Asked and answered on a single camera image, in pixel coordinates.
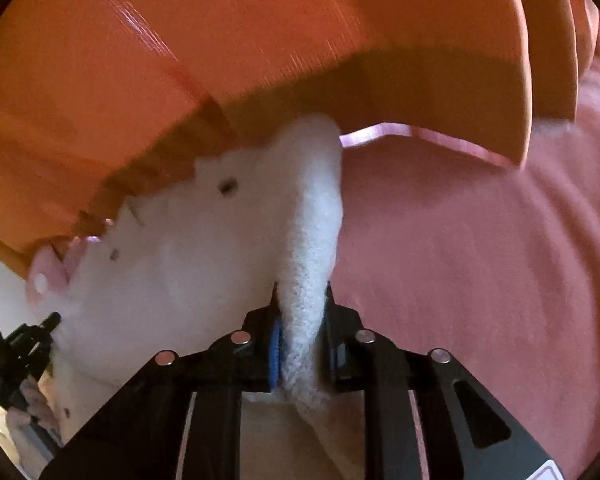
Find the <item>left hand on gripper handle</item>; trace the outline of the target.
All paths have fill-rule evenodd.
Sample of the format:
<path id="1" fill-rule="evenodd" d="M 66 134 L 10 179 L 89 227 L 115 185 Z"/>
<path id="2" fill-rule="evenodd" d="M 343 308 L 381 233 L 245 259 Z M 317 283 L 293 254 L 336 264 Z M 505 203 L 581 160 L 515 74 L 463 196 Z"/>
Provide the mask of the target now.
<path id="1" fill-rule="evenodd" d="M 24 409 L 10 408 L 6 415 L 6 424 L 12 438 L 22 436 L 24 428 L 31 422 L 37 422 L 58 437 L 58 421 L 47 403 L 46 396 L 38 388 L 38 383 L 32 377 L 28 377 L 20 384 L 19 393 L 24 399 Z"/>

